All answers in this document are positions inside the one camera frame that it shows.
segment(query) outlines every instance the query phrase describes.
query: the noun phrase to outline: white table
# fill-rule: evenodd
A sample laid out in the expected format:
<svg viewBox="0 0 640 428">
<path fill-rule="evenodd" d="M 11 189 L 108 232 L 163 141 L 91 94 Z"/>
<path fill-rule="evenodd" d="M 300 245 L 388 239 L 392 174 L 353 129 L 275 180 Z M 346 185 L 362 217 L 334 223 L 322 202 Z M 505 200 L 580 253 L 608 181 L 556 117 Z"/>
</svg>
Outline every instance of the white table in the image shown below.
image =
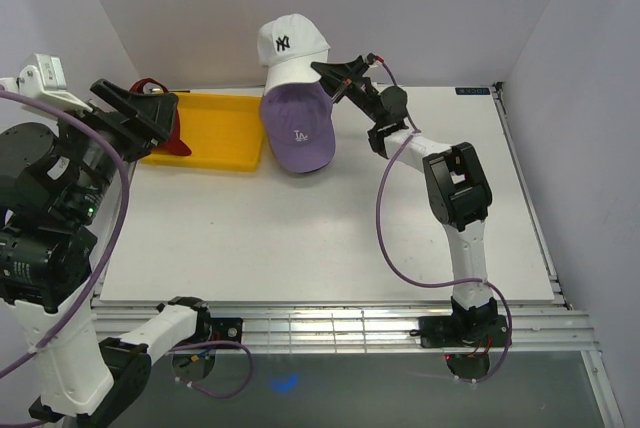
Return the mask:
<svg viewBox="0 0 640 428">
<path fill-rule="evenodd" d="M 510 301 L 550 301 L 548 273 L 492 97 L 457 96 L 453 88 L 407 92 L 426 136 L 476 147 L 494 198 L 485 237 L 491 281 Z M 289 304 L 448 299 L 450 289 L 415 288 L 387 268 L 374 226 L 386 161 L 371 152 L 366 131 L 372 124 L 349 101 L 335 107 L 333 121 L 336 156 L 309 175 L 280 169 L 268 146 L 253 174 L 138 164 L 101 301 L 176 295 Z M 425 282 L 451 279 L 448 244 L 427 203 L 424 177 L 402 165 L 385 192 L 383 231 L 404 273 Z"/>
</svg>

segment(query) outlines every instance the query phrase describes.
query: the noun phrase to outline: robotic arm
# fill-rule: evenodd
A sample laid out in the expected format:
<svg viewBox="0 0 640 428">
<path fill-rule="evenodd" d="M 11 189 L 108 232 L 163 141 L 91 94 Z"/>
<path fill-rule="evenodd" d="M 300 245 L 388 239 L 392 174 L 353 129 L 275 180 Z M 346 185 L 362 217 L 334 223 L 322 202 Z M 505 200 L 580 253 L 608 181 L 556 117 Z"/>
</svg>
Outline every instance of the robotic arm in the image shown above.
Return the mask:
<svg viewBox="0 0 640 428">
<path fill-rule="evenodd" d="M 0 79 L 0 88 L 71 114 L 125 162 L 169 138 L 178 101 L 173 94 L 134 94 L 98 80 L 91 91 L 115 109 L 104 112 L 66 91 L 60 60 L 48 55 L 30 58 L 18 78 Z M 93 139 L 64 121 L 58 131 L 23 123 L 0 135 L 0 298 L 22 325 L 31 353 L 89 279 L 96 237 L 87 226 L 116 171 Z M 207 305 L 175 298 L 139 329 L 98 344 L 90 303 L 85 300 L 37 350 L 42 394 L 29 410 L 37 420 L 72 416 L 79 426 L 106 427 L 142 393 L 162 355 L 182 341 L 211 336 Z"/>
<path fill-rule="evenodd" d="M 346 96 L 374 122 L 367 132 L 371 149 L 390 158 L 413 132 L 405 124 L 409 116 L 406 92 L 398 86 L 378 92 L 363 76 L 377 61 L 379 57 L 369 54 L 350 63 L 314 62 L 311 66 L 321 75 L 320 84 L 334 103 Z M 486 280 L 484 227 L 492 194 L 473 146 L 446 145 L 413 134 L 398 161 L 425 176 L 431 210 L 449 241 L 454 279 Z M 415 334 L 421 336 L 423 346 L 466 346 L 487 336 L 494 339 L 493 346 L 507 342 L 502 329 L 505 319 L 498 315 L 496 300 L 487 286 L 456 285 L 451 304 L 451 317 L 420 319 L 420 330 Z"/>
</svg>

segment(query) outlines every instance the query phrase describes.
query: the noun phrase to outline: white baseball cap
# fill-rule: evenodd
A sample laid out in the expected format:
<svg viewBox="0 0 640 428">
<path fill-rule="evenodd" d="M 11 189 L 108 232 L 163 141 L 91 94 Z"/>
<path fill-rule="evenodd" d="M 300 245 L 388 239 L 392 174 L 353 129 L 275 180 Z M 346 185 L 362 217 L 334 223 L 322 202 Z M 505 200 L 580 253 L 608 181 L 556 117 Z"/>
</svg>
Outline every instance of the white baseball cap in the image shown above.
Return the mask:
<svg viewBox="0 0 640 428">
<path fill-rule="evenodd" d="M 287 83 L 315 83 L 311 63 L 327 62 L 331 47 L 307 17 L 293 14 L 270 21 L 258 32 L 260 64 L 268 66 L 265 93 Z"/>
</svg>

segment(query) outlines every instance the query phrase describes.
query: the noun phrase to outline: white cap brim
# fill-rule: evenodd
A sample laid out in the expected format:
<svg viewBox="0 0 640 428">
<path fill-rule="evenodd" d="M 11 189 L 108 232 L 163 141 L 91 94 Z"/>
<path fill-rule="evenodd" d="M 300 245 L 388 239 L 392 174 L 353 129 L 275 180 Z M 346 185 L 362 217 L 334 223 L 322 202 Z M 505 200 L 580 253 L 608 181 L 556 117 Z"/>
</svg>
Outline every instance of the white cap brim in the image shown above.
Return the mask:
<svg viewBox="0 0 640 428">
<path fill-rule="evenodd" d="M 326 63 L 328 57 L 329 50 L 324 50 L 273 65 L 267 72 L 264 92 L 288 83 L 315 83 L 320 80 L 320 75 L 311 68 L 311 63 L 314 61 Z"/>
</svg>

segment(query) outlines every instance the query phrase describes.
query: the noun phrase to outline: purple cap brim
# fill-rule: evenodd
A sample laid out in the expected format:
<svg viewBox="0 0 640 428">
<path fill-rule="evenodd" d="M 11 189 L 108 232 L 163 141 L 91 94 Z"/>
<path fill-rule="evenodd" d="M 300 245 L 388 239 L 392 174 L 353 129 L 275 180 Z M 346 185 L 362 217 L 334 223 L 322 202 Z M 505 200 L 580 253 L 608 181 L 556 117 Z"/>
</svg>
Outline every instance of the purple cap brim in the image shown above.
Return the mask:
<svg viewBox="0 0 640 428">
<path fill-rule="evenodd" d="M 282 143 L 274 137 L 270 137 L 269 143 L 280 165 L 292 173 L 319 170 L 327 166 L 336 153 L 336 137 L 331 123 L 315 140 L 303 145 Z"/>
</svg>

